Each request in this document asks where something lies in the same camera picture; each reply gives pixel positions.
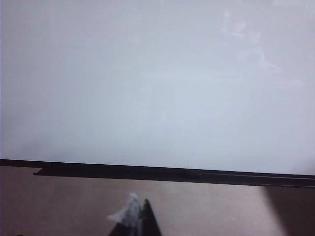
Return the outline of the black left gripper left finger taped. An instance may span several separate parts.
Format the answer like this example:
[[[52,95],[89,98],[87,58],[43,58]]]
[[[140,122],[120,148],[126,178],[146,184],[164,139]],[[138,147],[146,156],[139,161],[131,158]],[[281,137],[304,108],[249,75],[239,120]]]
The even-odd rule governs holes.
[[[110,236],[142,236],[142,207],[135,193],[130,193],[124,206],[116,213],[107,217],[115,222]]]

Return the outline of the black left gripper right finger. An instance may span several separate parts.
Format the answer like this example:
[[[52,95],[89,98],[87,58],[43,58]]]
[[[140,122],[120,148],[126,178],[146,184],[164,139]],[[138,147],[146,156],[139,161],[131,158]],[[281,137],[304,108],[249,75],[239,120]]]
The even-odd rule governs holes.
[[[148,199],[144,200],[140,214],[140,221],[141,236],[162,236],[158,222]]]

